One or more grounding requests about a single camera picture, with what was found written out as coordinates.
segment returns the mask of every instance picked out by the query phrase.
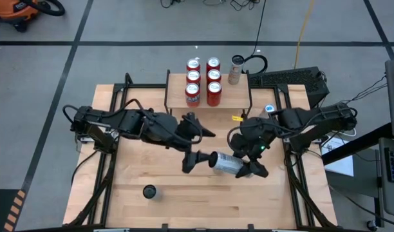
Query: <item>orange and black tape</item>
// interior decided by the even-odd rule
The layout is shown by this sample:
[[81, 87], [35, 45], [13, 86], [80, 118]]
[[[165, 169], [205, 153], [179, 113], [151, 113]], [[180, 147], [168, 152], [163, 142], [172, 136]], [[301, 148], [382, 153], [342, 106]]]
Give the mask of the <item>orange and black tape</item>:
[[10, 213], [6, 218], [3, 231], [9, 231], [9, 232], [14, 231], [15, 226], [17, 225], [18, 222], [19, 215], [24, 205], [25, 195], [26, 195], [25, 191], [23, 190], [18, 191], [17, 196], [15, 196], [13, 200]]

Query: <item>wooden platform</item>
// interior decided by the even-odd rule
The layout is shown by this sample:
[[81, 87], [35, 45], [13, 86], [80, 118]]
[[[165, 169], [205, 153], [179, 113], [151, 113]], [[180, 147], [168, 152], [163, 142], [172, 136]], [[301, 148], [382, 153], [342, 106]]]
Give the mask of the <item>wooden platform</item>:
[[[97, 86], [94, 108], [108, 110], [112, 88], [112, 85]], [[289, 89], [292, 106], [308, 108], [305, 87], [289, 86]], [[272, 90], [256, 89], [252, 95], [251, 116], [259, 115], [265, 104], [276, 105]], [[130, 89], [127, 99], [132, 98], [137, 98], [145, 108], [165, 111], [164, 89]], [[180, 118], [189, 110], [173, 110], [173, 115]], [[232, 127], [238, 125], [231, 116], [240, 115], [241, 110], [196, 108], [192, 111], [202, 125], [217, 134], [215, 138], [204, 138], [193, 150], [231, 154], [225, 137]], [[310, 149], [319, 152], [316, 146]], [[91, 151], [92, 144], [83, 145], [79, 162]], [[183, 154], [174, 149], [121, 139], [106, 226], [159, 228], [167, 223], [170, 228], [245, 229], [247, 224], [254, 224], [256, 229], [296, 228], [280, 139], [276, 139], [259, 160], [270, 173], [265, 179], [257, 176], [235, 179], [232, 175], [213, 171], [205, 163], [198, 164], [190, 174], [184, 174], [182, 159]], [[311, 198], [336, 224], [321, 159], [306, 153], [303, 162]], [[64, 223], [73, 220], [90, 198], [98, 163], [99, 156], [93, 157], [77, 172]], [[148, 184], [161, 189], [161, 201], [142, 196], [142, 189]], [[99, 222], [102, 202], [98, 202], [96, 222]], [[306, 224], [305, 218], [303, 212], [302, 219]]]
[[[207, 104], [207, 80], [205, 73], [202, 73], [200, 83], [200, 105], [197, 108], [224, 108], [224, 109], [248, 109], [249, 82], [246, 74], [241, 74], [238, 84], [231, 85], [228, 82], [229, 75], [221, 75], [221, 101], [218, 106], [212, 107]], [[185, 102], [185, 73], [170, 73], [169, 85], [167, 88], [167, 107], [168, 108], [188, 108]]]

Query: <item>yellow tag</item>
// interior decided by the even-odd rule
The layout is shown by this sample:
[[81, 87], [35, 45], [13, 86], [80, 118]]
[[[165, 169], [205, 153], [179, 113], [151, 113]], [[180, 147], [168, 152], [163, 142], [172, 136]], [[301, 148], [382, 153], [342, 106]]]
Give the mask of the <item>yellow tag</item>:
[[231, 115], [231, 119], [234, 120], [234, 121], [243, 122], [243, 118], [242, 117]]

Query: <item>wooden shelf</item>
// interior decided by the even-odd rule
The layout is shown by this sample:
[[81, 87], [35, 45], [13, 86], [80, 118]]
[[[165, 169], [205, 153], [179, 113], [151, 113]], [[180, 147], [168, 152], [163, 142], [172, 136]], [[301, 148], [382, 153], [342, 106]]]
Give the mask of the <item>wooden shelf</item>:
[[[167, 108], [188, 108], [185, 101], [185, 73], [167, 74], [166, 106]], [[220, 109], [249, 109], [251, 107], [251, 92], [247, 74], [241, 74], [240, 81], [236, 85], [228, 82], [229, 75], [221, 75], [221, 101], [218, 106], [212, 107], [207, 104], [207, 84], [205, 73], [202, 73], [200, 83], [200, 105], [197, 108], [220, 108]]]

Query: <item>shop vacuum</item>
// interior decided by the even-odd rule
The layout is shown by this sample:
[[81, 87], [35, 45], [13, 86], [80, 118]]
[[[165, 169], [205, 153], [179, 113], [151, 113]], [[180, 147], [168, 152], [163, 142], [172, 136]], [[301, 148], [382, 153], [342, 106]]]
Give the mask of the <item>shop vacuum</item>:
[[[58, 10], [51, 10], [52, 3]], [[52, 16], [62, 16], [65, 9], [58, 0], [0, 0], [0, 23], [12, 24], [18, 32], [27, 30], [28, 22], [39, 12]]]

